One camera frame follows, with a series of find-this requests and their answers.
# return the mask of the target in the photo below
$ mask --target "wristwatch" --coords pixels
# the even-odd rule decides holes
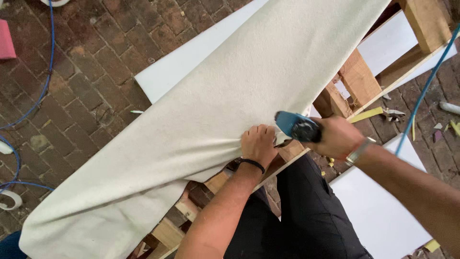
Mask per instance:
[[[357,148],[355,149],[354,151],[352,151],[346,158],[346,163],[349,165],[349,166],[352,166],[356,163],[356,161],[358,160],[359,156],[364,152],[364,150],[366,150],[366,148],[370,145],[370,144],[374,144],[376,141],[370,137],[367,137],[364,139],[364,142]]]

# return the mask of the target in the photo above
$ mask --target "brick floor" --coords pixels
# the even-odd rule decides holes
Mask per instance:
[[[251,0],[73,0],[54,8],[56,50],[54,72],[46,98],[26,121],[1,134],[21,155],[20,178],[58,186],[103,148],[150,102],[133,76],[155,60],[186,43]],[[7,20],[17,59],[0,61],[0,125],[21,117],[40,94],[50,57],[49,9],[37,0],[5,0],[0,10]],[[375,105],[408,112],[414,106],[428,73],[390,93],[392,100]],[[438,108],[441,100],[458,104],[460,55],[445,62],[417,115],[413,145],[430,174],[460,188],[460,141],[449,129],[433,143],[432,127],[460,117]],[[374,117],[356,123],[382,144],[403,130],[399,123]],[[328,166],[312,154],[327,181],[348,167]],[[0,154],[0,181],[15,170],[15,159]],[[203,187],[192,193],[203,206],[210,198]],[[276,182],[267,186],[279,204]],[[47,195],[44,190],[14,186],[24,199],[23,209],[0,212],[0,239],[17,230]]]

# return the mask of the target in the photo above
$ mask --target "person's left hand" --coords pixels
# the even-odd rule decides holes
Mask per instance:
[[[271,161],[278,154],[278,148],[273,147],[275,128],[261,124],[258,127],[252,126],[241,136],[241,151],[244,159],[251,159],[264,168],[267,168]]]

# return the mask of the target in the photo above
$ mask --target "black wristband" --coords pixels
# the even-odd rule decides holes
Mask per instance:
[[[265,168],[259,164],[258,162],[254,161],[254,160],[251,160],[251,159],[241,159],[240,160],[240,164],[243,163],[243,162],[246,162],[246,163],[250,163],[252,165],[255,165],[256,167],[258,167],[260,170],[262,170],[262,174],[265,173]]]

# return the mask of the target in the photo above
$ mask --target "black pants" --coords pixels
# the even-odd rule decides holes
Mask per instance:
[[[248,199],[224,259],[371,259],[318,165],[305,155],[278,176],[281,221],[265,190]]]

